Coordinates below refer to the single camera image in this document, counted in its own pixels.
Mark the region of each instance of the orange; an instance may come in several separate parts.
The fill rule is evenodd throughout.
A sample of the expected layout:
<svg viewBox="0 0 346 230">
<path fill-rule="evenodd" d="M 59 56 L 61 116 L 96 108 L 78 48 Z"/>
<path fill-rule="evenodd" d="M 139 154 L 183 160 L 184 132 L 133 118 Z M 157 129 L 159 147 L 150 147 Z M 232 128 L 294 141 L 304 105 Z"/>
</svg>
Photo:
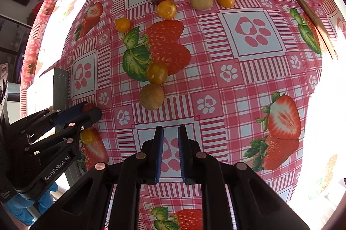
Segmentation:
<svg viewBox="0 0 346 230">
<path fill-rule="evenodd" d="M 162 1 L 156 9 L 158 16 L 162 18 L 173 18 L 176 14 L 176 5 L 170 1 Z"/>
<path fill-rule="evenodd" d="M 234 6 L 235 0 L 217 0 L 219 4 L 225 8 L 231 8 Z"/>
<path fill-rule="evenodd" d="M 128 31 L 130 26 L 131 26 L 131 23 L 127 18 L 120 18 L 116 20 L 115 22 L 115 28 L 117 29 L 117 31 L 121 33 Z"/>
</svg>

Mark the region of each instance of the wall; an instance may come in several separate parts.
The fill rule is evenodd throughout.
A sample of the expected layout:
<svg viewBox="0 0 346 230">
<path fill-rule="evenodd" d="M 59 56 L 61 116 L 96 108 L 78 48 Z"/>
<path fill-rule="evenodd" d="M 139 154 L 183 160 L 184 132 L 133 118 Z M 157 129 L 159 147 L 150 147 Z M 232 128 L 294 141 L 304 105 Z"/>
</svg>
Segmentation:
<svg viewBox="0 0 346 230">
<path fill-rule="evenodd" d="M 26 23 L 26 18 L 37 2 L 38 0 L 30 0 L 27 6 L 23 6 L 12 0 L 0 0 L 0 14 Z"/>
<path fill-rule="evenodd" d="M 12 0 L 0 0 L 0 14 L 26 23 L 27 8 Z"/>
</svg>

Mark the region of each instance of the strawberry print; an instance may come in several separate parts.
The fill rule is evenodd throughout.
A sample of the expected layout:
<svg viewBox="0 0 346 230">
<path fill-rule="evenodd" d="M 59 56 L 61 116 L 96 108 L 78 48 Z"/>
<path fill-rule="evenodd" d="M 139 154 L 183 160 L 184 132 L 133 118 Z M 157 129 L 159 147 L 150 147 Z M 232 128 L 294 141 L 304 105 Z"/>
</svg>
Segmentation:
<svg viewBox="0 0 346 230">
<path fill-rule="evenodd" d="M 290 14 L 297 21 L 300 36 L 309 48 L 317 54 L 322 54 L 321 46 L 323 46 L 324 51 L 327 51 L 327 47 L 324 42 L 319 39 L 316 26 L 312 23 L 310 18 L 306 14 L 302 17 L 296 8 L 290 9 Z"/>
<path fill-rule="evenodd" d="M 156 230 L 203 230 L 202 210 L 184 209 L 168 216 L 167 207 L 157 206 L 151 208 L 151 213 L 156 218 Z"/>
<path fill-rule="evenodd" d="M 165 64 L 168 75 L 173 75 L 191 60 L 190 51 L 175 43 L 184 31 L 184 25 L 177 20 L 154 23 L 148 33 L 139 36 L 139 27 L 132 28 L 124 35 L 126 51 L 122 68 L 134 80 L 147 81 L 146 70 L 152 62 Z"/>
<path fill-rule="evenodd" d="M 101 20 L 103 7 L 100 2 L 91 4 L 83 17 L 82 24 L 80 24 L 74 32 L 76 41 L 85 36 L 95 25 Z"/>
<path fill-rule="evenodd" d="M 250 143 L 245 158 L 252 158 L 252 169 L 255 172 L 275 170 L 285 162 L 299 147 L 299 140 L 282 140 L 268 135 L 262 139 L 254 139 Z"/>
<path fill-rule="evenodd" d="M 303 13 L 303 18 L 306 22 L 306 25 L 310 28 L 312 35 L 314 36 L 314 40 L 317 43 L 322 53 L 326 53 L 328 51 L 326 44 L 324 43 L 320 33 L 318 32 L 315 24 L 311 21 L 306 13 Z"/>
<path fill-rule="evenodd" d="M 183 31 L 183 23 L 176 19 L 156 22 L 148 28 L 150 46 L 154 48 L 160 44 L 175 43 Z"/>
<path fill-rule="evenodd" d="M 279 92 L 272 94 L 272 103 L 262 108 L 267 115 L 260 119 L 264 132 L 268 129 L 270 134 L 283 140 L 294 140 L 301 133 L 301 121 L 297 106 L 291 97 Z"/>
<path fill-rule="evenodd" d="M 90 163 L 88 163 L 88 166 L 93 166 L 98 162 L 108 163 L 107 150 L 103 144 L 99 132 L 94 127 L 90 127 L 88 130 L 90 130 L 94 136 L 94 139 L 93 141 L 91 141 L 91 143 L 83 145 L 85 149 L 84 152 L 90 159 Z"/>
<path fill-rule="evenodd" d="M 168 43 L 150 48 L 152 62 L 161 62 L 167 67 L 168 76 L 173 75 L 190 63 L 190 51 L 183 45 Z"/>
<path fill-rule="evenodd" d="M 67 10 L 63 13 L 63 19 L 65 19 L 65 18 L 73 11 L 74 5 L 75 5 L 76 2 L 77 2 L 77 0 L 73 0 L 73 1 L 69 4 Z"/>
<path fill-rule="evenodd" d="M 186 209 L 176 213 L 180 230 L 203 230 L 202 210 Z"/>
</svg>

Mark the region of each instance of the kiwi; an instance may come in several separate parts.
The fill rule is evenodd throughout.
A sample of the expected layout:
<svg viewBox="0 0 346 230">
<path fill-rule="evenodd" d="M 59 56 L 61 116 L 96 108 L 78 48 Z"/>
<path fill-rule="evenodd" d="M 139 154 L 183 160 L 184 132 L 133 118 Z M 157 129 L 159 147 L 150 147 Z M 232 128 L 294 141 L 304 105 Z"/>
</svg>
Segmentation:
<svg viewBox="0 0 346 230">
<path fill-rule="evenodd" d="M 158 109 L 164 99 L 165 93 L 157 84 L 147 84 L 139 93 L 139 103 L 147 110 Z"/>
<path fill-rule="evenodd" d="M 206 10 L 214 5 L 213 0 L 190 0 L 192 8 L 198 11 Z"/>
</svg>

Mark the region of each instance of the table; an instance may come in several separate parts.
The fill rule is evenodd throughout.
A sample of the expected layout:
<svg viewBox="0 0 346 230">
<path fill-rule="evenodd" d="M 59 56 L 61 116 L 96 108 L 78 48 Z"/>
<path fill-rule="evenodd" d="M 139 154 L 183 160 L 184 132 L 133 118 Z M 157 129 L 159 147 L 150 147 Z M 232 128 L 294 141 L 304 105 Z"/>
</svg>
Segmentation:
<svg viewBox="0 0 346 230">
<path fill-rule="evenodd" d="M 315 107 L 320 115 L 308 121 L 308 106 L 319 96 L 319 85 L 328 89 L 333 84 L 330 80 L 329 84 L 322 82 L 322 64 L 326 73 L 331 73 L 330 78 L 334 77 L 336 64 L 323 48 L 321 55 L 304 42 L 293 17 L 297 13 L 303 17 L 295 0 L 236 0 L 231 9 L 215 1 L 205 11 L 193 10 L 189 0 L 173 1 L 177 5 L 175 19 L 184 25 L 177 43 L 185 46 L 192 57 L 186 68 L 163 84 L 162 107 L 147 111 L 138 101 L 139 91 L 147 82 L 136 81 L 124 71 L 126 46 L 114 21 L 129 18 L 131 28 L 139 27 L 139 36 L 143 36 L 153 23 L 162 20 L 150 0 L 45 0 L 23 63 L 22 116 L 26 114 L 28 85 L 42 73 L 59 67 L 70 72 L 70 105 L 87 100 L 103 110 L 96 128 L 109 164 L 139 151 L 141 144 L 152 138 L 156 125 L 162 125 L 165 140 L 161 179 L 156 186 L 142 186 L 142 228 L 153 229 L 155 218 L 150 208 L 156 206 L 167 206 L 170 215 L 181 209 L 201 209 L 200 187 L 183 185 L 180 178 L 178 125 L 186 125 L 189 137 L 219 161 L 234 164 L 248 156 L 248 164 L 254 164 L 263 180 L 288 202 L 302 171 L 303 153 L 308 150 L 304 147 L 303 151 L 303 139 L 311 140 L 317 129 L 327 132 L 319 116 L 336 112 Z M 346 49 L 346 23 L 341 12 L 333 0 L 305 1 L 328 30 L 340 66 Z M 99 22 L 75 40 L 86 11 L 95 3 L 103 9 Z M 43 13 L 47 7 L 53 7 L 52 15 Z M 35 75 L 27 73 L 30 63 L 36 63 Z M 280 134 L 282 129 L 277 126 L 278 119 L 269 114 L 271 110 L 272 116 L 279 118 L 282 107 L 278 104 L 286 106 L 294 121 L 293 133 L 284 134 L 294 140 L 281 143 L 287 147 L 287 155 L 280 155 L 283 163 L 268 160 L 260 166 L 256 141 L 267 137 L 262 142 L 269 146 L 281 141 L 269 137 L 275 132 Z M 337 145 L 315 157 L 313 163 L 318 162 L 319 173 L 324 172 L 336 149 Z"/>
</svg>

